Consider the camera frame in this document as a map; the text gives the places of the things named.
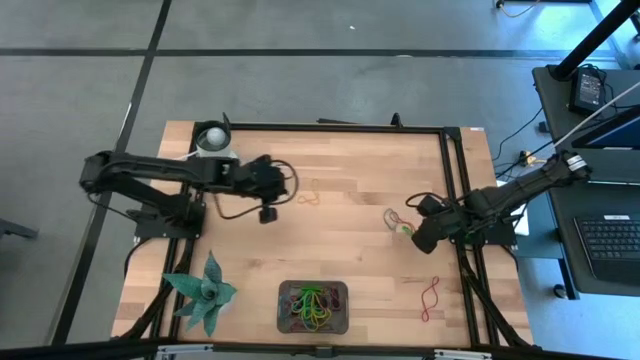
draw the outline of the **green plant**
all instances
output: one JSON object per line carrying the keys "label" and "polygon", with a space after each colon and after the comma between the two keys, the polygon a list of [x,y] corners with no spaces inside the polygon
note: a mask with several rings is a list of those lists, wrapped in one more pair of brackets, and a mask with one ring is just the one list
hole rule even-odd
{"label": "green plant", "polygon": [[211,336],[216,328],[220,308],[236,293],[233,286],[222,282],[222,269],[211,251],[209,251],[202,279],[187,274],[163,274],[162,277],[176,291],[191,298],[191,302],[176,311],[174,315],[191,316],[187,323],[187,330],[202,320],[204,331],[207,336]]}

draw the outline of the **wooden tabletop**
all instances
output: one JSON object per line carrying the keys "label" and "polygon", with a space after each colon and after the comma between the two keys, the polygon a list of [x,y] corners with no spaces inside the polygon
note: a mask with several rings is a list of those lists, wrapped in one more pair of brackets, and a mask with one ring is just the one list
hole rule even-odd
{"label": "wooden tabletop", "polygon": [[[193,122],[169,121],[158,153],[176,158],[189,150]],[[472,188],[495,185],[482,129],[463,128]],[[462,194],[453,159],[456,193]],[[298,196],[317,193],[320,203],[294,201],[278,207],[276,222],[261,225],[258,214],[223,220],[210,195],[203,234],[196,241],[191,274],[201,277],[208,252],[220,263],[225,282],[238,289],[207,337],[201,325],[179,339],[199,342],[335,344],[389,346],[469,346],[455,249],[441,241],[426,255],[401,232],[391,232],[383,213],[393,208],[418,225],[420,216],[404,206],[417,192],[446,196],[438,137],[425,134],[234,131],[232,148],[241,160],[262,154],[290,162],[300,177]],[[167,193],[179,184],[154,181]],[[221,196],[225,215],[255,200]],[[158,291],[167,239],[153,239],[133,255],[124,283],[113,335],[127,331]],[[500,247],[484,249],[492,298],[527,341],[531,332],[513,259]],[[439,302],[431,320],[421,320],[420,295],[438,276]],[[278,286],[284,280],[340,280],[349,288],[349,330],[344,335],[282,334],[276,328]],[[433,303],[432,293],[425,295]],[[162,335],[167,335],[173,295],[167,302]],[[476,303],[481,340],[487,341],[482,307]]]}

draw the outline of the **white ball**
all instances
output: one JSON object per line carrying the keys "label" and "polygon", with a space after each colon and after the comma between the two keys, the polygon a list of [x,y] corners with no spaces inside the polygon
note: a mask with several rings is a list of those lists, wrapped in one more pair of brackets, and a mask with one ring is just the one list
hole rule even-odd
{"label": "white ball", "polygon": [[213,146],[220,146],[227,140],[227,134],[220,128],[207,130],[207,142]]}

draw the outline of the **white cable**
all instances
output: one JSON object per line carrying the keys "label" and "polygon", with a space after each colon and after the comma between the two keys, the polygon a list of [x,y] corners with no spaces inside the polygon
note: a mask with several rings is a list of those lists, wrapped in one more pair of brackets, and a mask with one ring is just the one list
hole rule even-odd
{"label": "white cable", "polygon": [[171,160],[185,160],[185,159],[188,159],[188,158],[192,157],[193,155],[195,155],[197,153],[198,153],[198,151],[196,150],[194,152],[188,153],[187,155],[182,155],[180,157],[177,157],[177,158],[171,159]]}
{"label": "white cable", "polygon": [[640,81],[638,81],[635,85],[633,85],[632,87],[628,88],[627,90],[623,91],[620,95],[614,97],[611,101],[606,103],[603,107],[598,109],[593,114],[589,115],[589,117],[587,117],[586,119],[582,120],[582,122],[580,124],[576,125],[576,127],[571,129],[571,131],[569,131],[565,136],[563,136],[560,140],[558,140],[555,144],[553,144],[553,147],[557,148],[558,145],[560,145],[563,141],[567,140],[567,138],[569,138],[569,136],[573,135],[573,133],[578,131],[578,129],[580,129],[580,127],[582,127],[582,125],[586,124],[587,121],[589,121],[589,120],[593,119],[594,117],[598,116],[602,111],[604,111],[604,109],[608,108],[611,104],[615,103],[620,98],[622,98],[623,96],[627,95],[628,93],[631,92],[631,90],[637,88],[638,86],[640,86]]}
{"label": "white cable", "polygon": [[509,14],[509,13],[507,12],[507,9],[505,9],[505,8],[504,8],[504,5],[500,5],[500,10],[502,10],[502,12],[503,12],[505,15],[507,15],[508,17],[510,17],[510,18],[517,18],[518,16],[520,16],[520,15],[524,15],[524,13],[526,13],[527,11],[529,11],[529,10],[533,9],[534,7],[536,7],[536,5],[538,5],[539,3],[540,3],[540,0],[536,0],[535,4],[533,4],[533,5],[529,6],[529,7],[528,7],[526,10],[524,10],[523,12],[521,12],[521,13],[519,13],[519,14],[515,14],[515,15],[513,15],[513,14]]}

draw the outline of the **gray carpet floor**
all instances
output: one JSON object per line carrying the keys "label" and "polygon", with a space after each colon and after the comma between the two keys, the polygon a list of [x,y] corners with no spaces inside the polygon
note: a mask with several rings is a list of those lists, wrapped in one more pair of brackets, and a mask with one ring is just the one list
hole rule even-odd
{"label": "gray carpet floor", "polygon": [[[597,1],[604,14],[616,3]],[[0,0],[0,49],[145,49],[161,4]],[[508,3],[511,12],[528,5]],[[174,0],[159,47],[569,50],[596,24],[584,4],[543,3],[516,19],[492,7],[491,0]],[[614,35],[634,63],[640,57],[632,37],[629,23]],[[609,43],[600,48],[610,49]],[[598,60],[601,67],[617,67],[611,57]],[[142,61],[0,56],[0,217],[40,230],[35,241],[8,236],[0,242],[0,348],[48,341],[92,214],[77,185],[82,160],[113,148]],[[223,111],[236,122],[312,123],[324,117],[365,124],[388,123],[399,112],[409,125],[484,127],[496,155],[500,140],[540,108],[532,68],[558,61],[156,57],[127,151],[154,155],[167,120],[215,119]],[[546,141],[546,135],[527,129],[505,144],[499,162]],[[132,203],[116,197],[112,205]],[[69,341],[109,337],[132,233],[132,224],[107,216]],[[550,260],[522,260],[520,279],[537,344],[622,358],[640,353],[640,299],[556,299],[550,288],[561,276]]]}

